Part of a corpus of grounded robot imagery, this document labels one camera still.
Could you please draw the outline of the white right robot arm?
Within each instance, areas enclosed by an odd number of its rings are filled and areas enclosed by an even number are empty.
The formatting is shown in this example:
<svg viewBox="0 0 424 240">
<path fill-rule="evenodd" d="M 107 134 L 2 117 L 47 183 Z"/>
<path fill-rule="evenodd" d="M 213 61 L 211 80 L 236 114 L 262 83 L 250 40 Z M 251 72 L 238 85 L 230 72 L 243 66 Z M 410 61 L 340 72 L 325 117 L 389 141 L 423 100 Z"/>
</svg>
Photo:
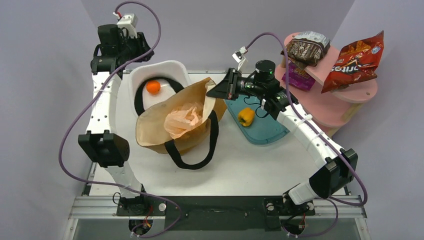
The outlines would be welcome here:
<svg viewBox="0 0 424 240">
<path fill-rule="evenodd" d="M 206 95 L 226 100 L 235 100 L 239 95 L 256 97 L 261 108 L 305 147 L 318 171 L 282 195 L 284 211 L 294 215 L 304 203 L 315 198 L 327 199 L 357 178 L 358 155 L 353 149 L 345 150 L 336 144 L 314 123 L 289 89 L 280 85 L 275 69 L 275 63 L 270 60 L 258 61 L 248 77 L 229 68 L 224 79 Z"/>
</svg>

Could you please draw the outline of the orange translucent plastic grocery bag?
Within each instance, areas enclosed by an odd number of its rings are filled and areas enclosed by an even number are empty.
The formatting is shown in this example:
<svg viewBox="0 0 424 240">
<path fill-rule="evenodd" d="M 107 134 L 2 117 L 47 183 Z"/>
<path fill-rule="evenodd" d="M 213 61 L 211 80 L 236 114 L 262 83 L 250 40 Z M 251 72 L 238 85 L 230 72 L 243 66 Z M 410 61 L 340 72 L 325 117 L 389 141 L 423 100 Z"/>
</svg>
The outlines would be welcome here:
<svg viewBox="0 0 424 240">
<path fill-rule="evenodd" d="M 199 102 L 177 106 L 165 117 L 163 127 L 172 139 L 178 139 L 203 123 L 203 109 Z"/>
</svg>

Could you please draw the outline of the brown snack bag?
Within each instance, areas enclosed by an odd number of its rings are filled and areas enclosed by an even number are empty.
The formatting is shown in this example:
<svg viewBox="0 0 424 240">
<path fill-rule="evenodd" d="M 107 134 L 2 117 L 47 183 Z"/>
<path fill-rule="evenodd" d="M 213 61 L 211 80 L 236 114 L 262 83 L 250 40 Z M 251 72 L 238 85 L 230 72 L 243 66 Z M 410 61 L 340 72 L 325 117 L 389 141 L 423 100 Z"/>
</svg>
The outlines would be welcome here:
<svg viewBox="0 0 424 240">
<path fill-rule="evenodd" d="M 331 46 L 331 39 L 324 34 L 307 30 L 292 35 L 286 45 L 288 61 L 297 68 L 304 70 L 306 67 L 316 67 Z"/>
</svg>

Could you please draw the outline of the orange fruit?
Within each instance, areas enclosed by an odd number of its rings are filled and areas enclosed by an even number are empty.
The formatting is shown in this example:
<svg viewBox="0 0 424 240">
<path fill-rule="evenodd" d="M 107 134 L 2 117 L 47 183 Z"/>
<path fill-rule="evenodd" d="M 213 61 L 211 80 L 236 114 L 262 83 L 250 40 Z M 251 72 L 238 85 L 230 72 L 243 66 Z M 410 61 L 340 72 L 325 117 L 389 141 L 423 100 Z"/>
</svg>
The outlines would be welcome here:
<svg viewBox="0 0 424 240">
<path fill-rule="evenodd" d="M 157 95 L 161 91 L 161 83 L 157 80 L 150 80 L 145 85 L 146 91 L 151 95 Z"/>
</svg>

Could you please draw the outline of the yellow bell pepper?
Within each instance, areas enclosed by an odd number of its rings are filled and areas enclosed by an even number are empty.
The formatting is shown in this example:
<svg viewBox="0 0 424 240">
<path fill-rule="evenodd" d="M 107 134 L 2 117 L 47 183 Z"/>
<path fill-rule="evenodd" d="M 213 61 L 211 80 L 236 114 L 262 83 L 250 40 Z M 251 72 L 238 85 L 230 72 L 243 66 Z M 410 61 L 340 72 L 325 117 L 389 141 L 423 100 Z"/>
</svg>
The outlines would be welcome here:
<svg viewBox="0 0 424 240">
<path fill-rule="evenodd" d="M 238 113 L 237 119 L 241 126 L 249 127 L 253 123 L 255 116 L 255 111 L 250 107 L 246 107 Z"/>
</svg>

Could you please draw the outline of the red chip bag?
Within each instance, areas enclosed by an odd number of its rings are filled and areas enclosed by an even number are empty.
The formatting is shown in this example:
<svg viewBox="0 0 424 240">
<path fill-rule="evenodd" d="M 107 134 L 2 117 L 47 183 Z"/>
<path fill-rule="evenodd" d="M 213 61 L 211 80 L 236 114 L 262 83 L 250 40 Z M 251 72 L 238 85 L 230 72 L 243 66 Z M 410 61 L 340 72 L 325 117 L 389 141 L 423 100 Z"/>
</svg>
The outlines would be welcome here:
<svg viewBox="0 0 424 240">
<path fill-rule="evenodd" d="M 334 92 L 377 78 L 384 51 L 384 31 L 344 46 L 326 77 L 321 93 Z"/>
</svg>

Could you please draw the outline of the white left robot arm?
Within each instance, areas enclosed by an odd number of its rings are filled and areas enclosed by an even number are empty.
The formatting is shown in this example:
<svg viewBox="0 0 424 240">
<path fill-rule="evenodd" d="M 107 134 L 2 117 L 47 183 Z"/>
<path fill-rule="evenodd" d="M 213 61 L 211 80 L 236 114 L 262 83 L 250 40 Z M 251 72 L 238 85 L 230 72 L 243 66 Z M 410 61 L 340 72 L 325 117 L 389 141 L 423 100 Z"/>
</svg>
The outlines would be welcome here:
<svg viewBox="0 0 424 240">
<path fill-rule="evenodd" d="M 101 25 L 97 34 L 100 43 L 90 62 L 93 105 L 86 133 L 78 136 L 78 144 L 92 162 L 106 169 L 120 185 L 120 196 L 131 199 L 129 208 L 136 215 L 143 215 L 149 210 L 149 201 L 140 196 L 144 187 L 128 163 L 129 143 L 117 134 L 116 108 L 124 63 L 148 52 L 150 47 L 133 23 Z"/>
</svg>

